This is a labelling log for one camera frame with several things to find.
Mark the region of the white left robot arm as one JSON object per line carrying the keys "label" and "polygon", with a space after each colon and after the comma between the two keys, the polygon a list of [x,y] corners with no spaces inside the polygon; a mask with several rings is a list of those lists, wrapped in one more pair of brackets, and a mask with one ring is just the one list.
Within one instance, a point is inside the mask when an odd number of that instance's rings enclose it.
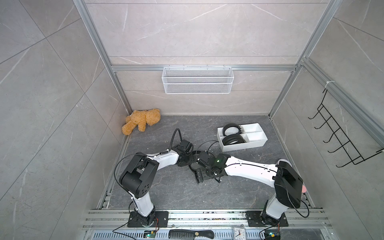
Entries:
{"label": "white left robot arm", "polygon": [[173,165],[189,165],[193,160],[193,150],[192,143],[182,140],[180,144],[154,155],[138,152],[123,170],[118,184],[132,197],[135,214],[143,226],[150,226],[155,220],[156,210],[149,191],[157,171]]}

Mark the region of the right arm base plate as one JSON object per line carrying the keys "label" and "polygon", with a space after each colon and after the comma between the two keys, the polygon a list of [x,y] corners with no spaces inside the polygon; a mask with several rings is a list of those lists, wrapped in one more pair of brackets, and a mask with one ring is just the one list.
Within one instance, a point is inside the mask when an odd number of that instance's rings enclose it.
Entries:
{"label": "right arm base plate", "polygon": [[249,227],[289,226],[285,213],[283,213],[281,217],[275,219],[267,215],[264,211],[246,211],[246,219]]}

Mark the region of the black belt with silver buckle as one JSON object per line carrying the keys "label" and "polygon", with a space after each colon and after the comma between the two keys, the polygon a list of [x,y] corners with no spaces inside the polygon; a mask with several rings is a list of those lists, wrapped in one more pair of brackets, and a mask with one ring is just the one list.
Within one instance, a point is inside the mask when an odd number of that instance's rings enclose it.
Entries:
{"label": "black belt with silver buckle", "polygon": [[243,128],[238,124],[230,123],[223,127],[222,133],[223,133],[223,136],[225,137],[233,134],[240,135],[243,133]]}

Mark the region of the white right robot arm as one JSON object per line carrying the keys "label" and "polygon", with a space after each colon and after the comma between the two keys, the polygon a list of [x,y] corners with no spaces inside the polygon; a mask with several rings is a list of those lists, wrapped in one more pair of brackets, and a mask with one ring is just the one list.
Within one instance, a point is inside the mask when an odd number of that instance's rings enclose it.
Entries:
{"label": "white right robot arm", "polygon": [[221,177],[235,176],[263,183],[275,190],[261,213],[263,224],[274,226],[281,221],[287,209],[301,206],[303,179],[289,161],[280,159],[275,164],[260,164],[228,154],[215,157],[208,152],[198,153],[189,165],[198,183],[209,179],[220,182]]}

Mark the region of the black belt with dark buckle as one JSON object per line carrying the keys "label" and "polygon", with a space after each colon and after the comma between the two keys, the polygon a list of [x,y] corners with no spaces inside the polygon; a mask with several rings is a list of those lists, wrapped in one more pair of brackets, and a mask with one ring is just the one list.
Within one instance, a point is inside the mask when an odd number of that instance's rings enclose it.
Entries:
{"label": "black belt with dark buckle", "polygon": [[246,140],[240,134],[232,134],[223,138],[224,146],[246,143]]}

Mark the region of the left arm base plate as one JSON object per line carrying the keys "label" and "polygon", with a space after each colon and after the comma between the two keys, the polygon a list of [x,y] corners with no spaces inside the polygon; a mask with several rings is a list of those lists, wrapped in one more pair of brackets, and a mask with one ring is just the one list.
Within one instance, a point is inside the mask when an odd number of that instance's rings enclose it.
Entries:
{"label": "left arm base plate", "polygon": [[168,226],[169,212],[167,211],[152,211],[147,217],[143,217],[137,212],[131,212],[129,221],[127,224],[128,228],[139,228],[139,227],[160,227],[165,228]]}

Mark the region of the white compartment storage tray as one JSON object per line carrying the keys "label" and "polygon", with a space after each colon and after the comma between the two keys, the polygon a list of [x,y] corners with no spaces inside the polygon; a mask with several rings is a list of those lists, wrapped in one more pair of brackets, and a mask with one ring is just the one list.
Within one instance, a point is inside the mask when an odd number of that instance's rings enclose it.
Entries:
{"label": "white compartment storage tray", "polygon": [[243,128],[243,133],[241,136],[246,140],[246,143],[229,146],[224,146],[222,142],[223,138],[225,137],[222,133],[223,127],[217,129],[217,138],[222,152],[263,147],[267,142],[268,138],[258,123],[240,126]]}

